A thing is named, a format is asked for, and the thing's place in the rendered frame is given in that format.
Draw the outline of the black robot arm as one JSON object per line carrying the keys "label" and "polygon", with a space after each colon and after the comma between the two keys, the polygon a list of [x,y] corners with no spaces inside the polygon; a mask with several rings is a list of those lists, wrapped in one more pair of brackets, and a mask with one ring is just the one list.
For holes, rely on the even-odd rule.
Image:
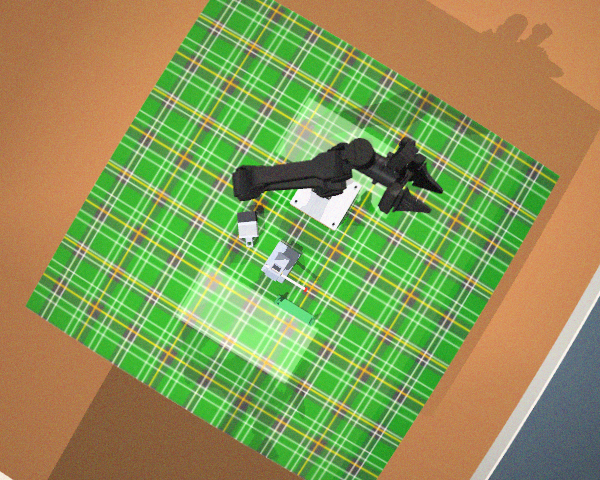
{"label": "black robot arm", "polygon": [[[398,145],[400,148],[395,153],[388,152],[389,160],[381,162],[394,175],[400,174],[419,152],[412,138],[405,136]],[[347,189],[346,180],[353,177],[352,169],[370,177],[380,157],[370,142],[357,138],[349,144],[340,143],[320,152],[310,160],[272,166],[240,165],[231,173],[234,197],[248,201],[265,191],[312,188],[316,195],[330,200]]]}

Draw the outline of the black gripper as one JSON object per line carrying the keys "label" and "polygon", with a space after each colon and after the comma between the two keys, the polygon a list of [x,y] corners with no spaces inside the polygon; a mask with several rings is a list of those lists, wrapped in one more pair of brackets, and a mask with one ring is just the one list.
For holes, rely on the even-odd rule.
{"label": "black gripper", "polygon": [[402,189],[407,182],[413,182],[412,185],[420,189],[437,194],[443,193],[444,190],[427,172],[427,163],[425,159],[426,157],[420,153],[416,154],[414,160],[410,164],[403,167],[400,170],[400,174],[396,173],[395,175],[388,172],[384,168],[384,165],[381,164],[382,160],[389,160],[388,156],[386,158],[381,156],[377,160],[371,171],[370,178],[373,179],[372,183],[374,185],[379,182],[387,187],[378,204],[380,211],[386,213],[387,215],[391,210],[392,212],[411,211],[423,213],[430,213],[432,211],[432,208],[430,208],[427,204],[414,197],[410,193],[407,186],[404,188],[404,190]]}

